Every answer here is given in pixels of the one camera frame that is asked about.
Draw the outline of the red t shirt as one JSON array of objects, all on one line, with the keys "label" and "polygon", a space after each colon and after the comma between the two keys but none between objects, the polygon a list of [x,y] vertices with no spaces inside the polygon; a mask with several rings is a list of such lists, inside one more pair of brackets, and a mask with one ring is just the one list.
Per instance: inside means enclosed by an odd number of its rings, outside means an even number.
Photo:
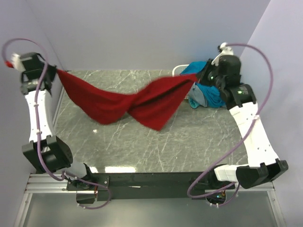
[{"label": "red t shirt", "polygon": [[63,70],[57,70],[57,74],[71,101],[91,119],[107,125],[128,113],[156,131],[164,127],[197,81],[195,73],[161,77],[137,93],[121,94],[99,89]]}]

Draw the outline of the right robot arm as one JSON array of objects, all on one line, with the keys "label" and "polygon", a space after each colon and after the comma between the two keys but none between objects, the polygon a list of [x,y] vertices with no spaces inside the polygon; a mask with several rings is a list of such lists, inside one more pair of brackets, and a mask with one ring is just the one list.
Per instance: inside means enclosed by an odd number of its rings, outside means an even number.
[{"label": "right robot arm", "polygon": [[238,183],[245,189],[272,182],[289,169],[272,148],[261,122],[255,94],[248,84],[241,83],[241,61],[234,55],[209,59],[197,73],[199,83],[219,90],[227,110],[234,118],[247,152],[244,165],[216,165],[206,174],[214,189],[224,183]]}]

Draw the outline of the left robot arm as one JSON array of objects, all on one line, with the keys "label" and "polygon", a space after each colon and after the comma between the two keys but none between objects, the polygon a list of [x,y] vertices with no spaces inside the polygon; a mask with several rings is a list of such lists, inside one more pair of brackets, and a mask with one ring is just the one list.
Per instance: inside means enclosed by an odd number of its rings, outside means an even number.
[{"label": "left robot arm", "polygon": [[90,168],[73,160],[69,146],[55,135],[50,104],[56,66],[46,65],[42,55],[35,52],[23,54],[18,60],[21,64],[21,93],[30,116],[29,142],[22,146],[23,155],[37,173],[47,173],[57,181],[66,179],[80,190],[91,189],[95,179]]}]

